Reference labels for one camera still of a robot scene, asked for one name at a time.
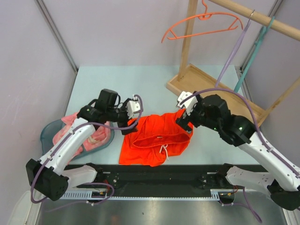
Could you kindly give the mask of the orange shorts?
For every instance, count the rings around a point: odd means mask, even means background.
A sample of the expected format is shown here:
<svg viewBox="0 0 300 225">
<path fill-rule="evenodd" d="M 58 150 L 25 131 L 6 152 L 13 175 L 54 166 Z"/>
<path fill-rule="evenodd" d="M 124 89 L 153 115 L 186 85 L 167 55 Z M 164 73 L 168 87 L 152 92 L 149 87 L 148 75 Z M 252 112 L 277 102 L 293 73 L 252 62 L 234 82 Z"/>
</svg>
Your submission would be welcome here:
<svg viewBox="0 0 300 225">
<path fill-rule="evenodd" d="M 179 156 L 188 147 L 193 133 L 187 133 L 175 123 L 183 110 L 141 117 L 137 131 L 124 136 L 119 164 L 163 164 L 169 157 Z"/>
</svg>

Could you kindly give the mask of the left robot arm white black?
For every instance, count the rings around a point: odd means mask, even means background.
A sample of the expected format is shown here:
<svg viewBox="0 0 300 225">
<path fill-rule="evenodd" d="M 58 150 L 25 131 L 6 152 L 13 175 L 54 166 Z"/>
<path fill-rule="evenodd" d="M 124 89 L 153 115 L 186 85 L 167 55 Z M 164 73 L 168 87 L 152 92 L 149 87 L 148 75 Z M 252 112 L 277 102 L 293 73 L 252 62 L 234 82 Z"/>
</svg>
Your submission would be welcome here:
<svg viewBox="0 0 300 225">
<path fill-rule="evenodd" d="M 46 154 L 38 160 L 30 159 L 27 162 L 25 168 L 33 203 L 40 203 L 47 198 L 56 201 L 67 190 L 78 186 L 92 185 L 97 188 L 103 184 L 102 170 L 95 164 L 88 163 L 70 170 L 65 168 L 97 128 L 120 130 L 123 135 L 137 131 L 139 119 L 130 120 L 136 114 L 141 117 L 142 98 L 135 94 L 123 103 L 116 104 L 117 99 L 120 99 L 117 92 L 101 90 L 98 98 L 80 109 L 71 127 Z M 44 198 L 36 200 L 33 196 L 35 192 L 41 193 Z"/>
</svg>

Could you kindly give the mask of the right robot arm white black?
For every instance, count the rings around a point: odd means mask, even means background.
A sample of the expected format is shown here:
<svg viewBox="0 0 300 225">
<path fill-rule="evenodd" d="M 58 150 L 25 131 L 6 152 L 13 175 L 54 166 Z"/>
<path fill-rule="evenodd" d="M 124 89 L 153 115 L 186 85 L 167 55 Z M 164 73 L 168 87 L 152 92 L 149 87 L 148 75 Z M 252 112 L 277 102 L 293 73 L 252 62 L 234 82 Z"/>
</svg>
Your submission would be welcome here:
<svg viewBox="0 0 300 225">
<path fill-rule="evenodd" d="M 259 173 L 223 164 L 216 176 L 221 188 L 243 186 L 265 194 L 283 209 L 300 208 L 300 168 L 266 140 L 256 122 L 231 114 L 227 102 L 217 94 L 201 97 L 183 91 L 177 102 L 184 111 L 176 120 L 182 129 L 188 133 L 199 126 L 214 130 L 223 141 L 249 154 L 266 170 Z"/>
</svg>

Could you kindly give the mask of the purple plastic hanger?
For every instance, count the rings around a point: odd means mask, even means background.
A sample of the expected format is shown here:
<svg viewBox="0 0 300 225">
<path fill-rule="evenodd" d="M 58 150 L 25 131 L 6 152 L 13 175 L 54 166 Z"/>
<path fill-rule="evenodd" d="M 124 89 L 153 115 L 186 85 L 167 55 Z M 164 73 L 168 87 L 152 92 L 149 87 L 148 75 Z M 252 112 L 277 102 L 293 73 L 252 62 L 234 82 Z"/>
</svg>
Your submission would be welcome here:
<svg viewBox="0 0 300 225">
<path fill-rule="evenodd" d="M 226 60 L 226 62 L 224 64 L 224 66 L 223 66 L 223 68 L 222 68 L 222 70 L 221 70 L 221 72 L 220 72 L 220 74 L 219 74 L 219 76 L 217 78 L 217 81 L 215 83 L 215 87 L 218 87 L 218 85 L 219 85 L 222 77 L 224 76 L 226 70 L 228 69 L 228 67 L 231 64 L 232 60 L 234 59 L 236 53 L 238 52 L 238 50 L 239 50 L 239 48 L 240 48 L 240 46 L 241 46 L 241 44 L 243 42 L 244 36 L 245 36 L 245 34 L 246 34 L 246 32 L 247 32 L 250 24 L 251 24 L 251 22 L 248 21 L 247 24 L 246 24 L 246 26 L 245 26 L 245 28 L 244 28 L 244 30 L 242 31 L 241 35 L 239 36 L 236 44 L 234 45 L 231 53 L 229 54 L 229 56 L 228 56 L 228 58 L 227 58 L 227 60 Z"/>
</svg>

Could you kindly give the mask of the orange plastic hanger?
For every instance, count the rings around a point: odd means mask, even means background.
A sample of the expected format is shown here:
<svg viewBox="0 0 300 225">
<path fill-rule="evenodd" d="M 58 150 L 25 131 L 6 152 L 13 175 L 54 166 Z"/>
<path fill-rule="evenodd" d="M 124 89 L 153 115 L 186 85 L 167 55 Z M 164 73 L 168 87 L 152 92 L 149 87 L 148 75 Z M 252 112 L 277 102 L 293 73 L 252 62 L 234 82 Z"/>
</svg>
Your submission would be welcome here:
<svg viewBox="0 0 300 225">
<path fill-rule="evenodd" d="M 178 40 L 200 35 L 220 32 L 244 30 L 245 25 L 239 16 L 225 11 L 211 11 L 205 1 L 201 1 L 203 11 L 197 13 L 197 0 L 190 0 L 187 7 L 186 18 L 170 26 L 161 39 Z"/>
</svg>

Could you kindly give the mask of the teal plastic hanger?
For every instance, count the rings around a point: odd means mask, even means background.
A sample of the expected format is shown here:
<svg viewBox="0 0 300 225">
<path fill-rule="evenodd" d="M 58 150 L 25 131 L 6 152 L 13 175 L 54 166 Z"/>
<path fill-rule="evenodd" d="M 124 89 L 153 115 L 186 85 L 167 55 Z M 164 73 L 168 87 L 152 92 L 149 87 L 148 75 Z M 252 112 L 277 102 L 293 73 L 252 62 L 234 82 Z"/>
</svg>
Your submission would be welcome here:
<svg viewBox="0 0 300 225">
<path fill-rule="evenodd" d="M 239 89 L 241 88 L 242 83 L 243 83 L 244 79 L 246 78 L 246 75 L 247 75 L 247 73 L 248 73 L 248 71 L 249 71 L 252 63 L 254 62 L 254 59 L 257 56 L 258 52 L 259 52 L 259 49 L 260 49 L 261 44 L 262 44 L 262 42 L 264 40 L 264 37 L 268 33 L 269 29 L 271 28 L 274 20 L 275 20 L 275 16 L 273 16 L 271 18 L 271 21 L 268 24 L 268 26 L 263 26 L 261 28 L 259 36 L 258 36 L 258 39 L 254 43 L 255 48 L 254 48 L 254 50 L 253 50 L 253 52 L 252 52 L 252 54 L 250 56 L 250 59 L 249 59 L 248 63 L 246 64 L 245 68 L 242 70 L 242 74 L 241 74 L 241 76 L 240 76 L 237 84 L 235 85 L 234 92 L 238 92 Z"/>
</svg>

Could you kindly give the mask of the pink garment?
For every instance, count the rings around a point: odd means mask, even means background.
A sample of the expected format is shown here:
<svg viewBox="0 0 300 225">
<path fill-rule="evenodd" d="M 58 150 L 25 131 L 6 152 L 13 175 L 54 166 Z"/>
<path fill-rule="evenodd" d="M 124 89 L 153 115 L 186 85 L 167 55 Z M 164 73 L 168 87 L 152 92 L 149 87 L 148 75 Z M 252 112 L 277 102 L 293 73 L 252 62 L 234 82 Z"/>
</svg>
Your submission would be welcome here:
<svg viewBox="0 0 300 225">
<path fill-rule="evenodd" d="M 61 118 L 61 121 L 65 124 L 64 127 L 59 130 L 53 137 L 52 143 L 55 145 L 71 128 L 74 120 L 77 118 L 78 112 Z M 98 150 L 107 147 L 114 138 L 114 132 L 105 127 L 98 127 L 96 131 L 89 136 L 83 145 L 78 148 L 76 153 L 72 156 L 73 158 L 79 158 L 80 156 L 87 155 Z"/>
</svg>

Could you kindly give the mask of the wooden clothes rack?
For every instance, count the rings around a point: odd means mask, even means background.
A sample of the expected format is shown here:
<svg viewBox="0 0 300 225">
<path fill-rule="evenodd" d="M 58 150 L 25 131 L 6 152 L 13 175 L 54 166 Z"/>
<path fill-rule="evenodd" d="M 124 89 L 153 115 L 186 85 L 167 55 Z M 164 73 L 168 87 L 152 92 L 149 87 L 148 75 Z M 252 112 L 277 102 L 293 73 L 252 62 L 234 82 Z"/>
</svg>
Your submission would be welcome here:
<svg viewBox="0 0 300 225">
<path fill-rule="evenodd" d="M 237 16 L 244 16 L 251 21 L 261 24 L 262 26 L 268 26 L 271 21 L 271 17 L 256 13 L 255 11 L 234 3 L 231 0 L 216 0 L 214 3 L 229 9 L 230 13 L 234 13 Z M 283 22 L 274 20 L 270 29 L 295 40 L 300 39 L 299 29 Z M 190 42 L 191 37 L 183 39 L 179 72 L 166 85 L 167 89 L 177 96 L 179 96 L 182 91 L 191 92 L 194 87 L 201 88 L 201 90 L 196 94 L 197 97 L 208 98 L 210 96 L 217 95 L 220 99 L 227 103 L 231 113 L 244 116 L 249 120 L 255 121 L 257 125 L 260 126 L 268 115 L 300 84 L 299 79 L 297 79 L 268 109 L 264 110 L 250 100 L 245 99 L 242 95 L 238 94 L 238 92 L 234 92 L 234 90 L 228 88 L 221 82 L 218 87 L 215 87 L 217 79 L 214 79 L 196 66 L 188 64 Z"/>
</svg>

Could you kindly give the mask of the teal plastic basket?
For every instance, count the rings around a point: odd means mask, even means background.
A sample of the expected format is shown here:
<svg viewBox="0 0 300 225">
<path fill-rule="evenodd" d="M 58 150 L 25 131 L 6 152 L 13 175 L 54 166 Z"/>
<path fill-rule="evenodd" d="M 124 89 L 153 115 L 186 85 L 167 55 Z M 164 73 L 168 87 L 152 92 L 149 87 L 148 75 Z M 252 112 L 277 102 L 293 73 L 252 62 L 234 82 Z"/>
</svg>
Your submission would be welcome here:
<svg viewBox="0 0 300 225">
<path fill-rule="evenodd" d="M 52 139 L 53 139 L 54 135 L 64 127 L 64 125 L 65 124 L 60 119 L 60 120 L 51 122 L 42 130 L 41 135 L 40 135 L 40 141 L 42 144 L 42 154 L 43 155 L 46 154 L 54 146 Z"/>
</svg>

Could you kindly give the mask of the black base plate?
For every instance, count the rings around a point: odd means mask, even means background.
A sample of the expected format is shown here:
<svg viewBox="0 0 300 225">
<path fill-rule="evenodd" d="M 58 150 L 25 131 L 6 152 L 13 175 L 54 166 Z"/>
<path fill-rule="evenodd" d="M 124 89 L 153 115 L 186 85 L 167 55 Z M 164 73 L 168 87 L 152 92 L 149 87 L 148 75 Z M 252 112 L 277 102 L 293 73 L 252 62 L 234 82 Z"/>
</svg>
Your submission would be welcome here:
<svg viewBox="0 0 300 225">
<path fill-rule="evenodd" d="M 102 188 L 108 183 L 115 197 L 192 198 L 208 196 L 210 190 L 236 192 L 232 185 L 217 175 L 220 165 L 99 165 L 100 174 L 90 185 L 80 188 Z"/>
</svg>

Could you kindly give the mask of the aluminium frame rail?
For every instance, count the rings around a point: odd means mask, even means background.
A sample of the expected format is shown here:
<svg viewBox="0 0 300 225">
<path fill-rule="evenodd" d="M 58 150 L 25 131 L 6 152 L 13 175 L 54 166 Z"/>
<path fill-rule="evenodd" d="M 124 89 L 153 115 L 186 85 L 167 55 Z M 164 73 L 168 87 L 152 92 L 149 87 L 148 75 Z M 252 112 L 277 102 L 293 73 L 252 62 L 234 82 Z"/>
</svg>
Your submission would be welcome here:
<svg viewBox="0 0 300 225">
<path fill-rule="evenodd" d="M 243 174 L 243 186 L 259 191 L 268 192 L 268 186 L 271 188 L 283 190 L 278 181 L 268 172 L 244 172 Z"/>
</svg>

